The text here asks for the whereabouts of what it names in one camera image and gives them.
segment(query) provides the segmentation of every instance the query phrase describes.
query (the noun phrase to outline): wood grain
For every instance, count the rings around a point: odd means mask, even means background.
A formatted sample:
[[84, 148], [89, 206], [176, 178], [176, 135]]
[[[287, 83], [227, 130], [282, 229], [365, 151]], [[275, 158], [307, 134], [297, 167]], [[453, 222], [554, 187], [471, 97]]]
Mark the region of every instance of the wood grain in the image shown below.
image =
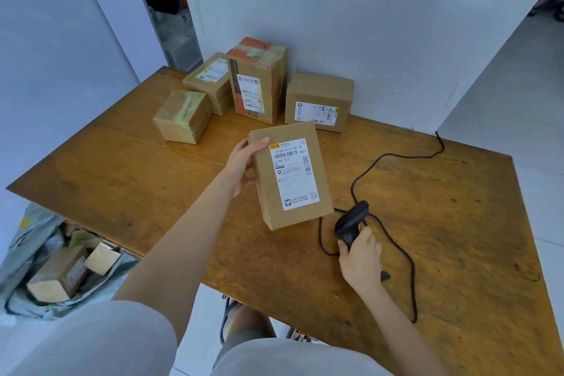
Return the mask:
[[[139, 255], [153, 247], [220, 172], [250, 130], [267, 124], [213, 116], [197, 146], [165, 142], [151, 119], [183, 72], [162, 68], [9, 186]], [[433, 136], [350, 116], [318, 137], [333, 203], [352, 205], [352, 180], [385, 152], [431, 154]], [[511, 157], [445, 141], [430, 160], [385, 158], [359, 182], [417, 265], [417, 328], [456, 374], [560, 375], [564, 357]], [[335, 249], [324, 219], [324, 243]], [[406, 315], [409, 265], [382, 242], [386, 289]], [[338, 260], [317, 243], [317, 221], [270, 231], [255, 188], [232, 202], [204, 283], [397, 372]]]

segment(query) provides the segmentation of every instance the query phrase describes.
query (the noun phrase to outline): person's right hand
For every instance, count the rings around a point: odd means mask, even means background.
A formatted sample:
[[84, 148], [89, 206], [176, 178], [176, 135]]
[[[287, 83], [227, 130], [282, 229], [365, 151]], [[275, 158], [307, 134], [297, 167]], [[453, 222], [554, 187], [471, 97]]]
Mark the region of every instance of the person's right hand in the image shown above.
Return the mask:
[[343, 278], [361, 298], [382, 286], [380, 282], [382, 244], [376, 242], [369, 227], [362, 228], [350, 251], [342, 240], [339, 239], [338, 244]]

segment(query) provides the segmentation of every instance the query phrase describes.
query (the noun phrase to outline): small cardboard box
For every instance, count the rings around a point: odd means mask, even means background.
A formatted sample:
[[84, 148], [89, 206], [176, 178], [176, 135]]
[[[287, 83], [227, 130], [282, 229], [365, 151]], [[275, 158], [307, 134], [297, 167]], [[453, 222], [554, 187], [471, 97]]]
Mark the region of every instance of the small cardboard box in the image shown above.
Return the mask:
[[223, 116], [234, 105], [231, 82], [227, 72], [226, 55], [216, 52], [184, 78], [184, 86], [190, 91], [205, 92], [210, 97], [211, 111]]
[[227, 61], [237, 113], [275, 123], [286, 103], [288, 50], [245, 37]]
[[68, 301], [86, 276], [84, 246], [63, 247], [37, 271], [27, 287], [37, 301]]
[[210, 120], [206, 93], [174, 90], [153, 118], [165, 140], [197, 144]]
[[343, 132], [353, 96], [354, 80], [295, 72], [286, 93], [285, 122], [312, 120], [319, 130]]
[[112, 250], [108, 244], [102, 242], [98, 244], [92, 254], [86, 259], [84, 265], [92, 272], [104, 276], [120, 256], [121, 253], [119, 251]]
[[252, 157], [262, 217], [271, 230], [333, 212], [315, 125], [298, 122], [251, 131], [249, 142], [270, 137]]

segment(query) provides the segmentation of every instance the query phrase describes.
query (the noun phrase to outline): tall cardboard box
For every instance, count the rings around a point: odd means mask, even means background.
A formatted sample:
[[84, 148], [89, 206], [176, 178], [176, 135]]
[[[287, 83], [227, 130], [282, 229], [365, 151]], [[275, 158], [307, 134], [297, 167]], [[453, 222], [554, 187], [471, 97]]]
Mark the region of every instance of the tall cardboard box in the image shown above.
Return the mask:
[[284, 111], [288, 50], [245, 37], [227, 53], [237, 113], [273, 124]]
[[210, 99], [211, 111], [223, 116], [233, 107], [228, 71], [226, 55], [216, 52], [184, 78], [184, 86], [190, 91], [205, 92]]
[[86, 276], [85, 261], [84, 246], [60, 248], [29, 280], [29, 292], [46, 303], [68, 301]]
[[354, 80], [295, 72], [286, 93], [287, 124], [312, 120], [318, 130], [343, 132]]
[[165, 140], [197, 144], [211, 113], [206, 93], [175, 89], [154, 116], [153, 122]]
[[262, 217], [271, 230], [333, 212], [313, 122], [254, 130], [248, 141], [270, 137], [252, 156]]

